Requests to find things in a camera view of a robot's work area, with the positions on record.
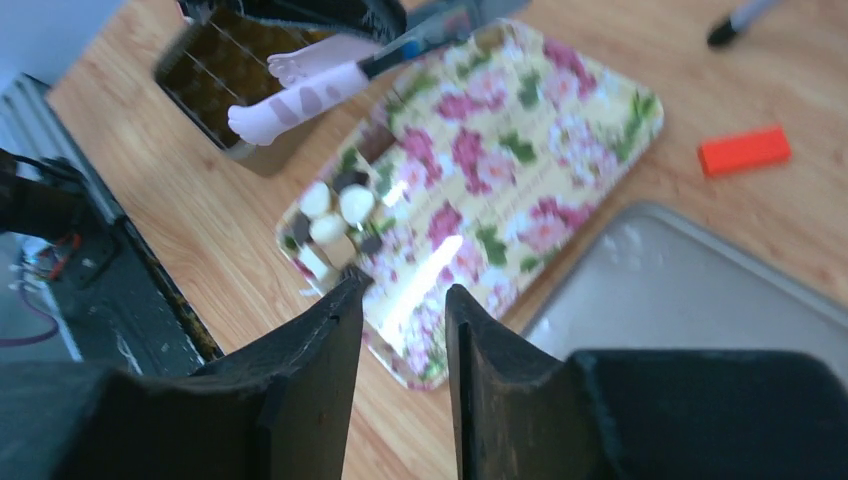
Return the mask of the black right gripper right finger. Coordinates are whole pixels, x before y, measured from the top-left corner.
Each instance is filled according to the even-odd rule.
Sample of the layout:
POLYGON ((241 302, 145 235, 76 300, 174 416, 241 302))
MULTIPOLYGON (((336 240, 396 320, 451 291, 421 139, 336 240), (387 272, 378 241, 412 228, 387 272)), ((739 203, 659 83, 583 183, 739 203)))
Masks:
POLYGON ((462 479, 843 479, 847 391, 789 351, 589 349, 557 359, 460 285, 445 300, 462 479))

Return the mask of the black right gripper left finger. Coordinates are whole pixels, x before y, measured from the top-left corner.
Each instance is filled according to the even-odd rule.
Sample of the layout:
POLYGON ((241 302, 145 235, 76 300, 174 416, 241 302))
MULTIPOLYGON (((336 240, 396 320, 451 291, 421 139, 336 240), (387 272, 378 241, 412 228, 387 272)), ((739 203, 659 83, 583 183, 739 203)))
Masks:
POLYGON ((96 363, 1 368, 5 479, 338 479, 370 277, 193 374, 96 363))

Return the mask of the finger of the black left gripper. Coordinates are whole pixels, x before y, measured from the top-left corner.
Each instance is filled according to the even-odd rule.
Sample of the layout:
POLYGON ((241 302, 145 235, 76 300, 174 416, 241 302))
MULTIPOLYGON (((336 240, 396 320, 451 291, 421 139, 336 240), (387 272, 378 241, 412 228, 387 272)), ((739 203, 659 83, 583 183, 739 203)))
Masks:
POLYGON ((389 43, 407 31, 407 13, 384 0, 186 0, 182 11, 200 20, 224 10, 264 25, 328 30, 389 43))

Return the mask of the pink silicone tongs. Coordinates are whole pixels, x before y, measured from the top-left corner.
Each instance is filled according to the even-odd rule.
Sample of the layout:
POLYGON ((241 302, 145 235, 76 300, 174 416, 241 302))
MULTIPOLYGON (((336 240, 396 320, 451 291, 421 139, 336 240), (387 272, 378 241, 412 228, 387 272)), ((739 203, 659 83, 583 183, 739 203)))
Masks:
POLYGON ((355 96, 382 74, 468 39, 475 30, 526 8, 526 1, 431 2, 424 16, 384 46, 337 35, 281 57, 283 89, 256 104, 229 108, 241 140, 268 146, 283 133, 355 96))

